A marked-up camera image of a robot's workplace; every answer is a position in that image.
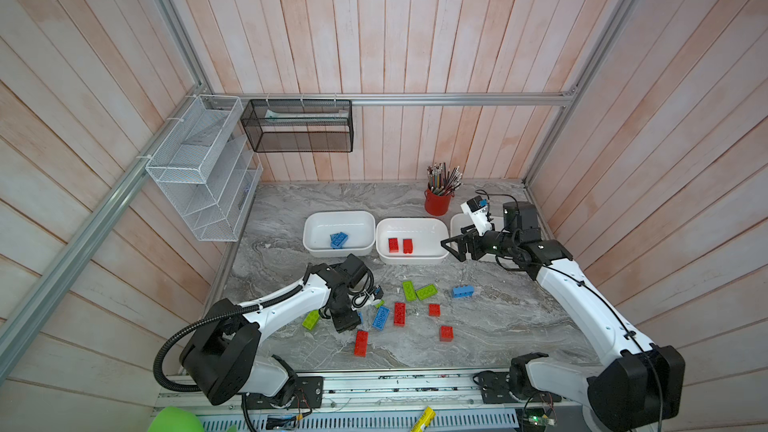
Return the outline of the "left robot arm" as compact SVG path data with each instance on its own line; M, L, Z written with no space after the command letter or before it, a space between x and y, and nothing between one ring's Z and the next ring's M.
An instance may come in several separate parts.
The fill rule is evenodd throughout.
M261 396L273 408L298 406L296 372L276 355L260 356L262 342L313 311L338 333L353 330L362 323L358 312L382 298L373 272L354 254L337 264L308 264L300 279L262 298L216 302L160 347L154 378L169 391L201 392L214 406L236 395Z

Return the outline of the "blue lego top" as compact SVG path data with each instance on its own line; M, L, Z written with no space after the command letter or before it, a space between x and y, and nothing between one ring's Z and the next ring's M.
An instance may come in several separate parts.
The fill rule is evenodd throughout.
M337 232L330 236L331 247L333 249L342 249L349 239L349 236L344 232Z

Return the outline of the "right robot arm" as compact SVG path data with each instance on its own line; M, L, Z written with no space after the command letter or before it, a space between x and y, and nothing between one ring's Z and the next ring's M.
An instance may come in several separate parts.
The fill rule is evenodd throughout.
M509 397L524 403L545 393L582 405L593 426L610 431L659 431L678 415L685 360L672 346L659 346L625 319L594 287L573 255L546 240L535 207L512 200L495 227L488 195L461 206L471 220L443 249L461 262L492 256L503 269L524 272L549 292L596 352L596 366L561 362L546 353L515 357L505 382Z

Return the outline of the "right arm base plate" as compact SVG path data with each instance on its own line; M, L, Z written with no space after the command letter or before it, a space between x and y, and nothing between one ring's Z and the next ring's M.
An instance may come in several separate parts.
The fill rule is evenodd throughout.
M474 374L472 381L480 389L485 404L524 403L528 399L546 403L562 401L557 394L533 388L516 372L484 370Z

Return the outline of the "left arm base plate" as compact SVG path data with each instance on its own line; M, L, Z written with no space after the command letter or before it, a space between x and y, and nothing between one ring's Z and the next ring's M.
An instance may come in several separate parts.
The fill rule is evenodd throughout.
M249 393L246 398L248 410L288 411L319 409L322 403L324 378L320 375L299 376L291 393L277 398Z

